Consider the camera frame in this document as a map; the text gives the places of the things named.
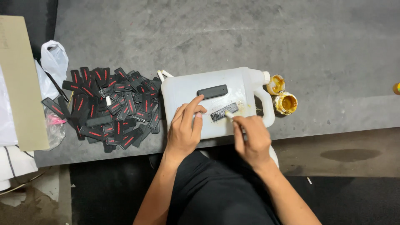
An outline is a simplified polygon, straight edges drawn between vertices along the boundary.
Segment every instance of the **white lid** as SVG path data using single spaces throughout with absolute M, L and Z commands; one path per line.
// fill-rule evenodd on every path
M 0 181 L 0 191 L 11 187 L 10 180 Z
M 271 79 L 270 73 L 267 71 L 263 71 L 262 73 L 264 74 L 264 83 L 263 84 L 269 84 L 270 79 Z

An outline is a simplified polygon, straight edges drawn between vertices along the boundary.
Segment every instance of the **cardboard sheet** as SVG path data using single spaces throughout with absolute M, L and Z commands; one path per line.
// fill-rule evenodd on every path
M 0 65 L 20 150 L 48 149 L 38 75 L 22 16 L 0 16 Z

